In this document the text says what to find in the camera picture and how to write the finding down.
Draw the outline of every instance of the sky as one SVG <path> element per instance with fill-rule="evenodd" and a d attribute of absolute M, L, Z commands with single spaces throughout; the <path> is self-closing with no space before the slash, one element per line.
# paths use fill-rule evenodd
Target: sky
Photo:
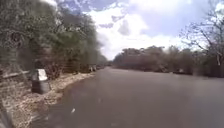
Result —
<path fill-rule="evenodd" d="M 101 51 L 113 59 L 124 48 L 186 47 L 179 33 L 202 20 L 206 0 L 42 0 L 81 10 L 95 22 Z"/>

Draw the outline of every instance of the foliage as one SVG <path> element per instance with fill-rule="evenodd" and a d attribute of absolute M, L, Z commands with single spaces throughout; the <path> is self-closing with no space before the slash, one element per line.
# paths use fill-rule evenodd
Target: foliage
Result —
<path fill-rule="evenodd" d="M 54 79 L 97 64 L 99 42 L 92 19 L 38 0 L 0 1 L 0 65 L 9 72 L 41 62 Z"/>

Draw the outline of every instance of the wet road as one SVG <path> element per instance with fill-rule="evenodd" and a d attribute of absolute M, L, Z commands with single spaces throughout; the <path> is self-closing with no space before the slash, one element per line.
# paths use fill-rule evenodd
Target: wet road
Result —
<path fill-rule="evenodd" d="M 33 128 L 223 128 L 224 80 L 106 68 Z"/>

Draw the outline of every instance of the cloud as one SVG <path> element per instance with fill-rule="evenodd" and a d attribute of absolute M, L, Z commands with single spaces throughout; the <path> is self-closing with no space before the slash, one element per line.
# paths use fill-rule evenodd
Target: cloud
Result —
<path fill-rule="evenodd" d="M 52 6 L 57 6 L 57 2 L 55 0 L 40 0 L 42 2 L 46 2 Z"/>
<path fill-rule="evenodd" d="M 177 37 L 164 35 L 150 37 L 143 34 L 142 32 L 150 30 L 150 27 L 141 15 L 124 13 L 123 10 L 124 7 L 113 4 L 103 11 L 88 12 L 96 23 L 98 39 L 103 43 L 101 50 L 108 59 L 113 59 L 124 48 L 146 48 L 152 45 L 168 47 L 180 42 Z"/>
<path fill-rule="evenodd" d="M 129 4 L 142 11 L 172 13 L 179 7 L 181 0 L 130 0 Z"/>

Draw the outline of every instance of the tree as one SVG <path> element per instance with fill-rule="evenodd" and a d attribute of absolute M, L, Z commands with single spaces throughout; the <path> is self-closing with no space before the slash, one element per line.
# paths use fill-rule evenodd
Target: tree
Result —
<path fill-rule="evenodd" d="M 185 43 L 206 51 L 208 58 L 204 65 L 212 71 L 206 74 L 218 77 L 224 76 L 224 10 L 217 8 L 221 4 L 221 1 L 210 1 L 205 19 L 200 23 L 191 23 L 181 33 Z"/>

